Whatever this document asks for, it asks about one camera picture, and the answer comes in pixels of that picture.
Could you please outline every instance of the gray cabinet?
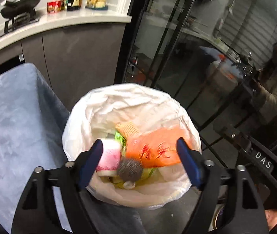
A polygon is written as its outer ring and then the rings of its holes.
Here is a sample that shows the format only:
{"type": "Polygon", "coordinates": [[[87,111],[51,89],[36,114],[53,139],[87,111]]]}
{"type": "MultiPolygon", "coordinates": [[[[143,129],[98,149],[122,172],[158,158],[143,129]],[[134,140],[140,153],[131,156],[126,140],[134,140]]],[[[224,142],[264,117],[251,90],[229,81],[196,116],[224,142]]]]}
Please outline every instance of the gray cabinet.
{"type": "Polygon", "coordinates": [[[51,86],[66,108],[90,90],[113,84],[124,27],[96,23],[43,32],[51,86]]]}
{"type": "Polygon", "coordinates": [[[0,50],[0,65],[9,59],[12,59],[19,54],[22,54],[21,42],[17,41],[0,50]]]}
{"type": "Polygon", "coordinates": [[[21,40],[23,57],[25,62],[33,63],[51,85],[45,63],[42,33],[29,36],[21,40]]]}

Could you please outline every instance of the gray blue fabric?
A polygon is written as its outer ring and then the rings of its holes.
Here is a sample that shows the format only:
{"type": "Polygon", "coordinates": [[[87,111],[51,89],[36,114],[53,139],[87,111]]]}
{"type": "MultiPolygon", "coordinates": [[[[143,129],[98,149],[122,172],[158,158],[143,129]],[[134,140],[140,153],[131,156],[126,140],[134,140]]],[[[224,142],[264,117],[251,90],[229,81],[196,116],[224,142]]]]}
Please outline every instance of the gray blue fabric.
{"type": "MultiPolygon", "coordinates": [[[[61,136],[68,117],[33,64],[0,75],[0,224],[8,233],[34,168],[58,168],[67,161],[61,136]]],[[[135,209],[97,201],[86,191],[81,196],[100,234],[145,233],[135,209]]],[[[57,189],[55,202],[63,228],[71,230],[57,189]]]]}

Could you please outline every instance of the wok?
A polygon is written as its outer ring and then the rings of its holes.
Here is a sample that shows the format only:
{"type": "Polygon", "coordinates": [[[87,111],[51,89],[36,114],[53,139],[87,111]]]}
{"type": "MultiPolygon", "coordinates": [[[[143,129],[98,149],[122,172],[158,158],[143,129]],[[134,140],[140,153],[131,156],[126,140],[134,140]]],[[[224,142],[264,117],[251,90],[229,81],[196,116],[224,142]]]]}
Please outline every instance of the wok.
{"type": "Polygon", "coordinates": [[[40,2],[40,0],[14,0],[2,2],[3,9],[1,9],[1,15],[3,18],[13,19],[14,17],[30,12],[40,2]]]}

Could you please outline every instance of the silver bolt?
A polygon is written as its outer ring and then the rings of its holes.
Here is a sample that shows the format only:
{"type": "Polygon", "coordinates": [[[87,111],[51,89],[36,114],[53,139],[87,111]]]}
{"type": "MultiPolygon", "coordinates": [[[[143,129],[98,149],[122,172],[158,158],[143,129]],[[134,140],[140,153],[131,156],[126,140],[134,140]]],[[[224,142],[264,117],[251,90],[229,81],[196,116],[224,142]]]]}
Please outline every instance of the silver bolt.
{"type": "Polygon", "coordinates": [[[246,170],[246,167],[240,164],[240,165],[237,166],[237,169],[238,169],[240,172],[243,172],[243,171],[246,170]]]}
{"type": "Polygon", "coordinates": [[[214,166],[214,162],[211,161],[211,160],[206,160],[206,161],[205,161],[205,165],[207,165],[207,166],[209,166],[209,167],[212,167],[212,166],[214,166]]]}
{"type": "Polygon", "coordinates": [[[34,171],[36,172],[36,173],[40,173],[41,171],[43,171],[44,169],[43,169],[43,167],[42,166],[38,166],[38,167],[36,167],[35,169],[34,169],[34,171]]]}
{"type": "Polygon", "coordinates": [[[73,167],[74,166],[74,161],[68,161],[66,164],[65,164],[65,167],[67,168],[70,168],[70,167],[73,167]]]}

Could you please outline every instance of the plastic bag liner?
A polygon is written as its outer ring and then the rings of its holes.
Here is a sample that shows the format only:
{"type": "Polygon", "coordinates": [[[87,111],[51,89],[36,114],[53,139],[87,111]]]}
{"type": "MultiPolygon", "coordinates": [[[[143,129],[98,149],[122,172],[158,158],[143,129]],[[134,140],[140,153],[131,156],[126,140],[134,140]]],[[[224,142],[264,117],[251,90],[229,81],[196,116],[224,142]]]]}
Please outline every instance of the plastic bag liner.
{"type": "MultiPolygon", "coordinates": [[[[125,121],[133,121],[140,132],[179,124],[201,153],[199,133],[176,100],[164,92],[127,83],[92,90],[76,103],[62,138],[68,159],[74,161],[97,138],[106,138],[116,124],[125,121]]],[[[190,187],[180,163],[156,169],[144,185],[132,190],[116,188],[94,172],[87,189],[98,200],[114,205],[155,209],[179,199],[190,187]]]]}

